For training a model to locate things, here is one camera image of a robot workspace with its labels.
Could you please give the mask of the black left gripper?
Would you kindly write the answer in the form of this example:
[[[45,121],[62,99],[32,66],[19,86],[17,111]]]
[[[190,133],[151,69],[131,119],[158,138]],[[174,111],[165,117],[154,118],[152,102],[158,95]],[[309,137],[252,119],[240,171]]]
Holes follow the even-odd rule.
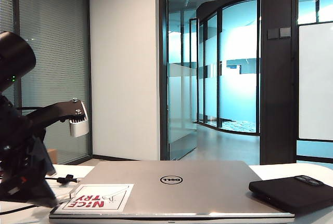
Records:
[[[19,148],[3,159],[1,201],[55,207],[57,199],[45,180],[56,173],[43,144],[46,130],[27,138]]]

